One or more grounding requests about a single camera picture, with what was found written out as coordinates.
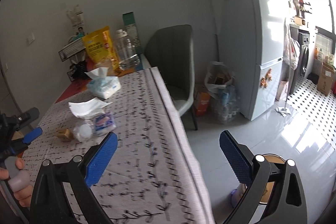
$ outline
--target metal screw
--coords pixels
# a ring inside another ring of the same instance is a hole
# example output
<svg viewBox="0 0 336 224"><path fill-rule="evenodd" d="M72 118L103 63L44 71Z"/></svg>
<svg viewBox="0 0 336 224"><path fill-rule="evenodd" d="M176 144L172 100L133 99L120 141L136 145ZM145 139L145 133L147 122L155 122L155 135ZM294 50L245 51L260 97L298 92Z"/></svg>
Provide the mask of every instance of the metal screw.
<svg viewBox="0 0 336 224"><path fill-rule="evenodd" d="M73 157L74 162L80 162L81 160L82 160L82 156L80 156L80 155L77 155L77 156Z"/></svg>
<svg viewBox="0 0 336 224"><path fill-rule="evenodd" d="M293 160L287 160L287 163L289 166L295 166L295 161Z"/></svg>
<svg viewBox="0 0 336 224"><path fill-rule="evenodd" d="M263 162L265 160L264 156L262 156L262 155L256 155L255 159L259 162Z"/></svg>
<svg viewBox="0 0 336 224"><path fill-rule="evenodd" d="M44 160L42 165L43 166L48 166L50 164L50 160Z"/></svg>

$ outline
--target white lid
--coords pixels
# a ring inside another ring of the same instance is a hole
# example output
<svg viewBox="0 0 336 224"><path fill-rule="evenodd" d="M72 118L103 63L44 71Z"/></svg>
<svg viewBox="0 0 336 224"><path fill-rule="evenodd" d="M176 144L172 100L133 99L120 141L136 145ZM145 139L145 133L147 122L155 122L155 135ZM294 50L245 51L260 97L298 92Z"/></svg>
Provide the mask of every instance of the white lid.
<svg viewBox="0 0 336 224"><path fill-rule="evenodd" d="M93 132L89 124L82 124L78 129L79 136L85 139L91 138Z"/></svg>
<svg viewBox="0 0 336 224"><path fill-rule="evenodd" d="M124 30L118 30L115 32L115 37L117 39L127 36L127 32Z"/></svg>

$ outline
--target chair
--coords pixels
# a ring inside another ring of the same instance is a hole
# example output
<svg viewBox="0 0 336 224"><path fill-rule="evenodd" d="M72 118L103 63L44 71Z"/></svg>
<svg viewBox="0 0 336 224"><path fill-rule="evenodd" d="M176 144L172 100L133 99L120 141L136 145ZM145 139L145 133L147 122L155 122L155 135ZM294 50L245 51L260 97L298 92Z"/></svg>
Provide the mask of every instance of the chair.
<svg viewBox="0 0 336 224"><path fill-rule="evenodd" d="M179 115L190 110L198 130L192 107L195 86L192 27L179 25L157 30L147 43L144 55L152 67L158 67Z"/></svg>

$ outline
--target chair backrest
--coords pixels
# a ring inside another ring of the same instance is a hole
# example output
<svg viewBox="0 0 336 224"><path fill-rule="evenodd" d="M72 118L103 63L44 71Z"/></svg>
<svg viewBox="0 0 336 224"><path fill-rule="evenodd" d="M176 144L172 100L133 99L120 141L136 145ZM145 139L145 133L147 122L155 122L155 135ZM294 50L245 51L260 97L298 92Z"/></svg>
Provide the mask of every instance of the chair backrest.
<svg viewBox="0 0 336 224"><path fill-rule="evenodd" d="M166 85L176 86L193 96L194 45L190 25L178 25L157 30L145 48L152 67L158 67Z"/></svg>

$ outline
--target tablecloth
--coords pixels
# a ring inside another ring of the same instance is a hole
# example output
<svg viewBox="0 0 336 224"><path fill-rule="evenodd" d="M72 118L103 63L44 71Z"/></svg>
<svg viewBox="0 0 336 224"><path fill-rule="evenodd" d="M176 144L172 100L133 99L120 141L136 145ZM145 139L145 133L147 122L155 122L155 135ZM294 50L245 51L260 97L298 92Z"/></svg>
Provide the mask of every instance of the tablecloth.
<svg viewBox="0 0 336 224"><path fill-rule="evenodd" d="M114 113L118 148L98 184L91 190L113 223L214 223L200 166L189 146L179 114L157 68L120 78L121 90L106 102ZM92 99L83 91L46 112L43 134L23 158L36 180L45 159L54 164L84 155L95 141L63 143L60 128L72 129L78 118L68 102ZM78 221L86 223L71 187L64 185Z"/></svg>

